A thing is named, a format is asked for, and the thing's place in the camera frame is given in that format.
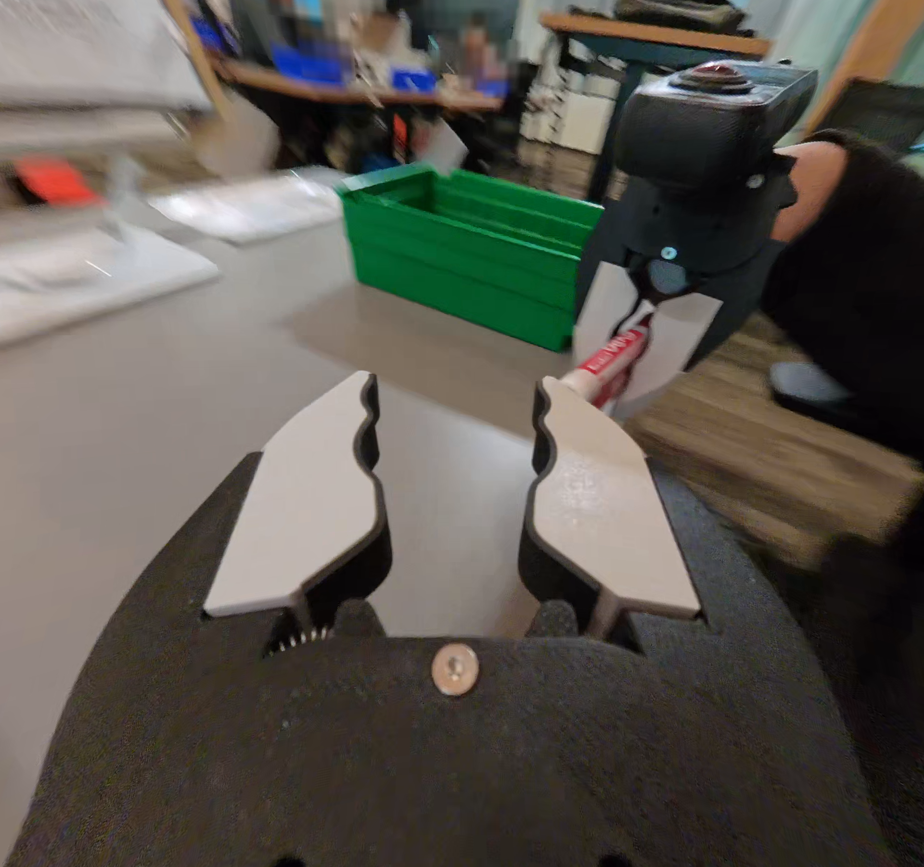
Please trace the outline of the person's right hand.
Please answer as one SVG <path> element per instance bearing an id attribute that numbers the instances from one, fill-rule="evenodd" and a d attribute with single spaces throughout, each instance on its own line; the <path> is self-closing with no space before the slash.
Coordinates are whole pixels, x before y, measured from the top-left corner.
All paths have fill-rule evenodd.
<path id="1" fill-rule="evenodd" d="M 796 191 L 796 203 L 778 214 L 770 237 L 778 242 L 792 242 L 819 219 L 828 201 L 843 179 L 849 156 L 833 142 L 808 142 L 780 148 L 777 154 L 794 165 L 790 180 Z"/>

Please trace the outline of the wooden table dark frame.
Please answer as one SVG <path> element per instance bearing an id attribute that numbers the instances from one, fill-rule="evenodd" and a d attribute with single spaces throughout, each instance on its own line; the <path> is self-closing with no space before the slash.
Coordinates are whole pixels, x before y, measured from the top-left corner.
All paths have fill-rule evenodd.
<path id="1" fill-rule="evenodd" d="M 700 64 L 731 59 L 760 62 L 769 54 L 772 42 L 763 38 L 705 33 L 651 24 L 574 13 L 542 12 L 540 25 L 558 35 L 581 43 L 597 56 L 617 60 L 624 66 L 624 78 L 605 128 L 603 143 L 593 167 L 586 200 L 603 204 L 616 169 L 615 143 L 622 113 L 646 75 L 658 68 L 682 71 Z"/>

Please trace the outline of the red dry erase marker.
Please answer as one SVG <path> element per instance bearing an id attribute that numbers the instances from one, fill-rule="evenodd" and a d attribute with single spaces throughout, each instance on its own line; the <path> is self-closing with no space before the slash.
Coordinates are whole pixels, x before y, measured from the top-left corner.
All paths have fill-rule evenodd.
<path id="1" fill-rule="evenodd" d="M 618 331 L 559 382 L 595 409 L 615 416 L 636 364 L 649 346 L 652 318 L 652 311 L 633 318 L 628 328 Z"/>

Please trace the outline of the plastic sleeve document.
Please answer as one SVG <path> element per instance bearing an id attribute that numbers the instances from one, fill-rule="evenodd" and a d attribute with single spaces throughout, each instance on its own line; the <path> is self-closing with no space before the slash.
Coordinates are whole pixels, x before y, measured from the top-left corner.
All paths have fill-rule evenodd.
<path id="1" fill-rule="evenodd" d="M 332 168 L 294 168 L 151 196 L 148 203 L 204 237 L 247 245 L 339 221 L 343 211 L 337 188 L 346 178 Z"/>

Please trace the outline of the red flat object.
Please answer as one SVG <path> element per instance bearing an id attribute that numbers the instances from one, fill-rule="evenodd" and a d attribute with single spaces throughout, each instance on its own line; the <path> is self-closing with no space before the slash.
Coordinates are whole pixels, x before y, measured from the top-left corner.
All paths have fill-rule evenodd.
<path id="1" fill-rule="evenodd" d="M 83 175 L 62 159 L 19 159 L 12 163 L 8 182 L 28 206 L 81 208 L 103 203 Z"/>

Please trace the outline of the grey rounded object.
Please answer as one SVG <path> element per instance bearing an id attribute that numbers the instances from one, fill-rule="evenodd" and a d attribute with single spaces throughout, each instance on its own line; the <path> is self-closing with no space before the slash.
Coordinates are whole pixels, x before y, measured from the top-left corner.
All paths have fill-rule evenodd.
<path id="1" fill-rule="evenodd" d="M 831 409 L 849 404 L 853 395 L 813 363 L 773 364 L 768 374 L 770 395 L 782 407 Z"/>

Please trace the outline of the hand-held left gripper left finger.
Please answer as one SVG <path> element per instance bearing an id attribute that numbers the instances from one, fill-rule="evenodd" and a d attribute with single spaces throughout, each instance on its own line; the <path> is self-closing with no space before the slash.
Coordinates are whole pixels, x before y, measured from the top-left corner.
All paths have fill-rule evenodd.
<path id="1" fill-rule="evenodd" d="M 314 400 L 260 453 L 203 611 L 289 610 L 320 633 L 392 568 L 379 461 L 378 380 L 361 370 Z"/>

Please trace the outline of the person's right forearm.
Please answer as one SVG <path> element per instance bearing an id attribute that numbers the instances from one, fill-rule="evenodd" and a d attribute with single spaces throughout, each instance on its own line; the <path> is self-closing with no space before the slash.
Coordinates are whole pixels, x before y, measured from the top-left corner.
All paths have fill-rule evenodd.
<path id="1" fill-rule="evenodd" d="M 855 134 L 822 130 L 847 169 L 776 260 L 762 312 L 887 434 L 922 457 L 923 181 Z"/>

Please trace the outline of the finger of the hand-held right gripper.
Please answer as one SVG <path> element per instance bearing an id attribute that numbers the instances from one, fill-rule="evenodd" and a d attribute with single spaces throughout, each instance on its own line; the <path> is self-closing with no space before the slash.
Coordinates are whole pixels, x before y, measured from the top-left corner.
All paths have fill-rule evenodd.
<path id="1" fill-rule="evenodd" d="M 574 366 L 584 365 L 614 337 L 644 323 L 646 301 L 630 273 L 600 262 L 574 326 Z"/>
<path id="2" fill-rule="evenodd" d="M 649 322 L 645 350 L 634 363 L 629 382 L 612 405 L 612 417 L 625 422 L 649 406 L 682 376 L 722 302 L 700 293 L 676 297 L 658 306 Z"/>

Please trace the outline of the green plastic bin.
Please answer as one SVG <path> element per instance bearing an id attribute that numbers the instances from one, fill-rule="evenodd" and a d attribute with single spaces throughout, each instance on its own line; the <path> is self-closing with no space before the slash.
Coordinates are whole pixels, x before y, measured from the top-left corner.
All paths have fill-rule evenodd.
<path id="1" fill-rule="evenodd" d="M 421 163 L 337 186 L 358 282 L 561 353 L 603 208 Z"/>

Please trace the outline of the white drawer cabinet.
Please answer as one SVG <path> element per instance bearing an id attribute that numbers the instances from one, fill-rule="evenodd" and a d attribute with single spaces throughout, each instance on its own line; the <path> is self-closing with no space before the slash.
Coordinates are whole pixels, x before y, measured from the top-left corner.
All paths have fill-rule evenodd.
<path id="1" fill-rule="evenodd" d="M 539 64 L 526 98 L 520 134 L 530 143 L 585 155 L 600 154 L 626 66 L 610 58 L 568 56 L 561 69 L 553 51 Z"/>

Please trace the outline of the long wooden table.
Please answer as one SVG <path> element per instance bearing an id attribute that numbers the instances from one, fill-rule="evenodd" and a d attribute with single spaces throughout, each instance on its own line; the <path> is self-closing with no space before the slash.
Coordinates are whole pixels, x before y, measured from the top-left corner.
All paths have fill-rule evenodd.
<path id="1" fill-rule="evenodd" d="M 380 118 L 389 148 L 395 144 L 395 119 L 402 118 L 404 145 L 410 149 L 416 117 L 495 115 L 504 101 L 458 88 L 414 93 L 363 83 L 317 84 L 213 52 L 207 52 L 207 57 L 218 80 L 264 112 L 276 126 L 280 145 L 271 163 L 273 169 L 330 166 L 324 145 L 344 113 Z"/>

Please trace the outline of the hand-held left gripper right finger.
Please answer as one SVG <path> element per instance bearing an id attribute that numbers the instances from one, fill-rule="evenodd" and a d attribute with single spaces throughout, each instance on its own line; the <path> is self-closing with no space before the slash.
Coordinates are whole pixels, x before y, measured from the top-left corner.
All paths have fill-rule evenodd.
<path id="1" fill-rule="evenodd" d="M 517 559 L 532 596 L 567 603 L 578 632 L 598 640 L 628 613 L 699 618 L 687 562 L 631 436 L 552 377 L 535 389 L 533 427 Z"/>

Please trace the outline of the white desk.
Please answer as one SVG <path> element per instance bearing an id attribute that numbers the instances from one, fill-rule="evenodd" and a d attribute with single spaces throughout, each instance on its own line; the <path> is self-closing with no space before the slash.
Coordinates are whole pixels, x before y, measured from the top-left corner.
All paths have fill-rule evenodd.
<path id="1" fill-rule="evenodd" d="M 340 220 L 234 247 L 131 220 L 216 282 L 2 350 L 2 860 L 67 696 L 148 563 L 225 476 L 355 371 L 379 379 L 394 637 L 518 636 L 536 381 L 553 353 L 359 284 Z"/>

